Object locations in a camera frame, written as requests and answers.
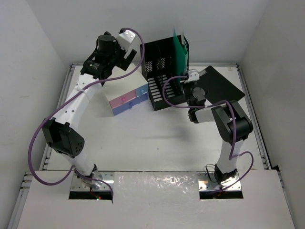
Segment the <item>black mesh file organizer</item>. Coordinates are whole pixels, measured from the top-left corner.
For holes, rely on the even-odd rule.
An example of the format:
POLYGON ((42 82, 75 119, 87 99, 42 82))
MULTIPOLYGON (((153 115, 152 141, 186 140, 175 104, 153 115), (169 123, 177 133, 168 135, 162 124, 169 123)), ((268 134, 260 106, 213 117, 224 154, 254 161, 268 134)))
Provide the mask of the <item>black mesh file organizer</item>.
POLYGON ((163 99, 164 83, 171 77, 177 76, 175 45, 180 43, 189 50, 189 44, 182 35, 177 35, 140 45, 140 52, 144 55, 141 64, 143 77, 148 82, 148 94, 155 111, 169 107, 163 99))

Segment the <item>light blue small drawer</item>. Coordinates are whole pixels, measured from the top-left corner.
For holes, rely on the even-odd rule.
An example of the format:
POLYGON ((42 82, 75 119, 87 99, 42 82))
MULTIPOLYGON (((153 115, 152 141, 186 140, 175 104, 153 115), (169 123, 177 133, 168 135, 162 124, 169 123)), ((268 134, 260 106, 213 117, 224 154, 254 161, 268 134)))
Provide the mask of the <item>light blue small drawer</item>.
POLYGON ((136 91, 136 96, 137 97, 139 97, 139 96, 141 96, 143 94, 148 93, 148 84, 146 83, 146 84, 138 87, 135 91, 136 91))

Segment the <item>white drawer box pastel drawers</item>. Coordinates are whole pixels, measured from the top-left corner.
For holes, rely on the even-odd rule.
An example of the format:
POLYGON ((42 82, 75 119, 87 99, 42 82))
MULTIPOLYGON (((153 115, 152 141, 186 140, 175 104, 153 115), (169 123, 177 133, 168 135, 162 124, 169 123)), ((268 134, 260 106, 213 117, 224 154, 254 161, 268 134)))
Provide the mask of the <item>white drawer box pastel drawers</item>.
POLYGON ((108 102, 108 105, 112 111, 109 101, 128 93, 132 90, 136 90, 138 87, 148 84, 143 75, 139 70, 136 70, 131 75, 124 77, 122 79, 108 81, 102 86, 102 93, 105 100, 108 102))

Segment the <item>green folder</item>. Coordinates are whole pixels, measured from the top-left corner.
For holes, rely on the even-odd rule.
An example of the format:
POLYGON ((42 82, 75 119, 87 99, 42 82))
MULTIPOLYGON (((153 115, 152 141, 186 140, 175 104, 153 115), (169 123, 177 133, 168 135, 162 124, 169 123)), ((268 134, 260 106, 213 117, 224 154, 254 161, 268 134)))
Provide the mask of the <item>green folder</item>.
POLYGON ((173 45, 175 49, 175 76, 184 76, 187 72, 188 51, 183 32, 178 35, 175 28, 173 30, 173 45))

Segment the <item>pink small drawer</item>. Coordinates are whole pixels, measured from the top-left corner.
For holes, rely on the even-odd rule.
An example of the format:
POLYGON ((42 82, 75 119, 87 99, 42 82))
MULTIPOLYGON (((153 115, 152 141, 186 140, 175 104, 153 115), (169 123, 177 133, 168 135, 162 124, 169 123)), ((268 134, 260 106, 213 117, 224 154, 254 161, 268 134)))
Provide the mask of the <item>pink small drawer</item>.
POLYGON ((110 103, 111 108, 116 108, 116 107, 128 102, 129 100, 131 100, 133 98, 136 98, 136 90, 132 90, 128 93, 120 95, 119 97, 110 100, 109 103, 110 103))

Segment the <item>purple wide drawer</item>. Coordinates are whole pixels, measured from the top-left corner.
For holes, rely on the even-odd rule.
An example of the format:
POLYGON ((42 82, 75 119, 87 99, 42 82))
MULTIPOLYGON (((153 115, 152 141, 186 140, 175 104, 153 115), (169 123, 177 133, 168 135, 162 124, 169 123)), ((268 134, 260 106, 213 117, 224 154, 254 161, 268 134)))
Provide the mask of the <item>purple wide drawer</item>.
POLYGON ((112 113, 114 116, 133 108, 134 106, 146 101, 149 98, 148 93, 142 94, 136 98, 131 99, 130 101, 112 109, 112 113))

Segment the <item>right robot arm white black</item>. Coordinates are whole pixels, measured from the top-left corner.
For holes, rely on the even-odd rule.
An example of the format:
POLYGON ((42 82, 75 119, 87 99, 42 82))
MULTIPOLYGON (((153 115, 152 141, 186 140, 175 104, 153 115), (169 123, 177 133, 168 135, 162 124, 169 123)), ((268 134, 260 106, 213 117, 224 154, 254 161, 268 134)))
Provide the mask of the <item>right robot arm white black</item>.
POLYGON ((237 172, 236 161, 240 148, 249 134, 253 124, 236 100, 221 100, 211 107, 206 107, 206 93, 195 82, 183 83, 186 102, 191 122, 199 124, 215 122, 223 144, 220 157, 214 166, 215 182, 221 184, 234 177, 237 172))

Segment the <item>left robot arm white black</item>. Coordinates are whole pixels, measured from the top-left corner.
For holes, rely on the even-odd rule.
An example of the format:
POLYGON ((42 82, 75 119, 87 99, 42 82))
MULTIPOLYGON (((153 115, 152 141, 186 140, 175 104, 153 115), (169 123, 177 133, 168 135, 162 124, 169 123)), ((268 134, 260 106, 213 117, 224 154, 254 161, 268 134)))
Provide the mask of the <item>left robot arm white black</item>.
POLYGON ((136 37, 138 33, 130 28, 122 28, 117 37, 109 32, 100 35, 67 100, 43 121, 48 146, 66 158, 81 176, 92 178, 97 167, 83 151, 85 140, 77 133, 79 122, 94 95, 106 81, 112 81, 113 69, 128 69, 137 54, 130 49, 136 37))

